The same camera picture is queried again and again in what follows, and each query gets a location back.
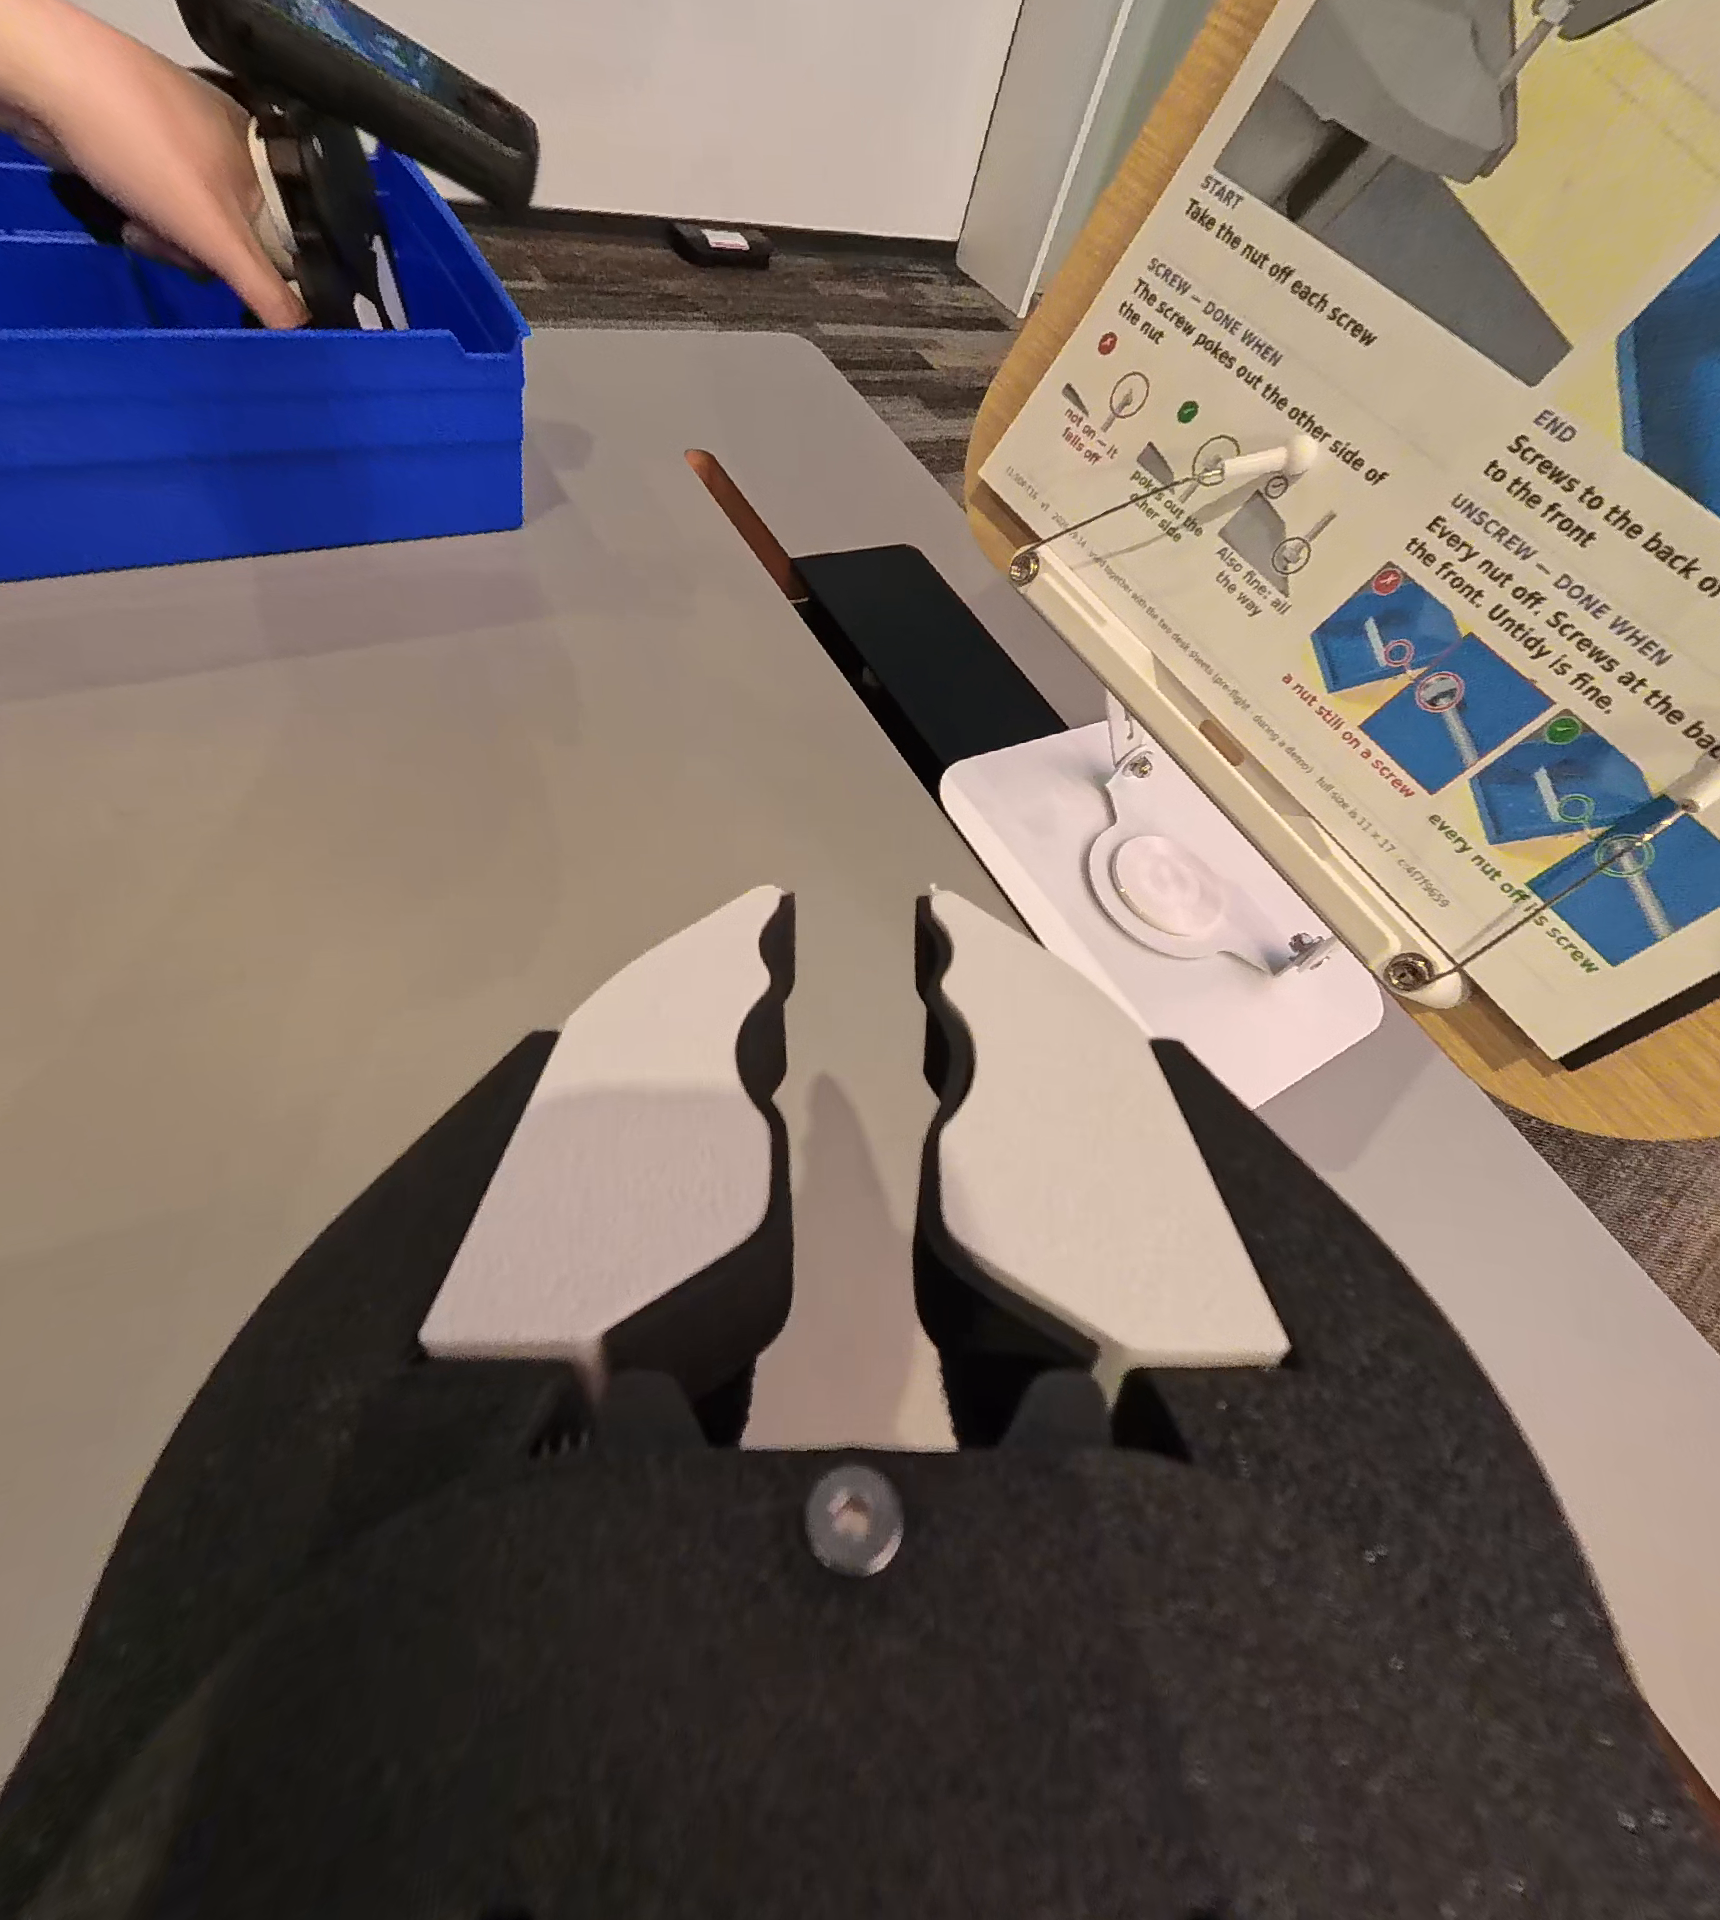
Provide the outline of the white sign stand base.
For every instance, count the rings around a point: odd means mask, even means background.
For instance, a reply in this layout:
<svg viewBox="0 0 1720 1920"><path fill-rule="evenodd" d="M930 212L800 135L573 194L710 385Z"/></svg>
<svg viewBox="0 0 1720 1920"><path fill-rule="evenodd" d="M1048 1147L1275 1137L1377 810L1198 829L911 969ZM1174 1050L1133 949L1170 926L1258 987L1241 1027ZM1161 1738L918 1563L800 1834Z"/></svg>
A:
<svg viewBox="0 0 1720 1920"><path fill-rule="evenodd" d="M1370 972L1115 701L955 763L940 800L1040 946L1248 1109L1377 1033Z"/></svg>

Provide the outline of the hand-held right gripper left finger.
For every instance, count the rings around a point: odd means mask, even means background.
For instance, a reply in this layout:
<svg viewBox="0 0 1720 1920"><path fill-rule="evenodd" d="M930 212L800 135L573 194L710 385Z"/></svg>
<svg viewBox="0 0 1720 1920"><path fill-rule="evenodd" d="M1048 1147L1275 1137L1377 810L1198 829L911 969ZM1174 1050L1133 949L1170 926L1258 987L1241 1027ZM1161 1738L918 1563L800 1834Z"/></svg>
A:
<svg viewBox="0 0 1720 1920"><path fill-rule="evenodd" d="M671 1380L742 1444L794 1305L787 1068L797 903L756 884L569 1015L417 1331L434 1363Z"/></svg>

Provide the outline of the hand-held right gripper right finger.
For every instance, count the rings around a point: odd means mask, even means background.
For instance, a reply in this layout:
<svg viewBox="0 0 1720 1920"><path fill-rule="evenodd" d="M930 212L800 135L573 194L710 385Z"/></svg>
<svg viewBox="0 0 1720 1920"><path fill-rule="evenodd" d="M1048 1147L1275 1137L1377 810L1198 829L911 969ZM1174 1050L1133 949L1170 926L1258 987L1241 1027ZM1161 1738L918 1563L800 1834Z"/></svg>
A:
<svg viewBox="0 0 1720 1920"><path fill-rule="evenodd" d="M1044 1382L1106 1434L1130 1376L1275 1371L1288 1333L1154 1044L1102 988L966 896L916 903L913 1292L955 1443L993 1448Z"/></svg>

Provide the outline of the blue plastic bin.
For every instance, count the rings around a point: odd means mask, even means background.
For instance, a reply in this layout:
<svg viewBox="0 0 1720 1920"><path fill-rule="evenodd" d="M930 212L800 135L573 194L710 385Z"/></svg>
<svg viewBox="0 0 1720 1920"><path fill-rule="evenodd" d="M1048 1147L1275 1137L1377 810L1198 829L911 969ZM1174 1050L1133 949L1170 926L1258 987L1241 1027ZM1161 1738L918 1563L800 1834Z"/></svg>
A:
<svg viewBox="0 0 1720 1920"><path fill-rule="evenodd" d="M411 328L268 333L0 135L0 585L521 525L527 322L420 167L368 167Z"/></svg>

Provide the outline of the grey desk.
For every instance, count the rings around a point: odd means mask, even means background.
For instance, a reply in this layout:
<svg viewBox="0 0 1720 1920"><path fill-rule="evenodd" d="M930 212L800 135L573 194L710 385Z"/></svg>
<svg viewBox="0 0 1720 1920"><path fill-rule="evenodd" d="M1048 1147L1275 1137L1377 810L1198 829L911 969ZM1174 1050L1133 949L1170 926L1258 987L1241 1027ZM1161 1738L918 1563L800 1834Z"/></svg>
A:
<svg viewBox="0 0 1720 1920"><path fill-rule="evenodd" d="M1149 1038L1289 1354L964 1450L916 903L1029 937L704 470L1054 637L809 348L527 362L518 533L0 588L0 1916L1720 1916L1720 1359L1423 1033ZM756 887L740 1444L424 1356L559 1029Z"/></svg>

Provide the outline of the instruction sign board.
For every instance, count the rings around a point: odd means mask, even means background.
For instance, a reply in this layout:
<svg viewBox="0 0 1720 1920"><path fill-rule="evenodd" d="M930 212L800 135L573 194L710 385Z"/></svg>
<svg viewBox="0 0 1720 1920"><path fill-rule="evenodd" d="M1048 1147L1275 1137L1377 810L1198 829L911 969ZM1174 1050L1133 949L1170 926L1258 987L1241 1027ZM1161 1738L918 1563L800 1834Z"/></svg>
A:
<svg viewBox="0 0 1720 1920"><path fill-rule="evenodd" d="M1720 1138L1720 4L1213 4L968 517L1485 1092Z"/></svg>

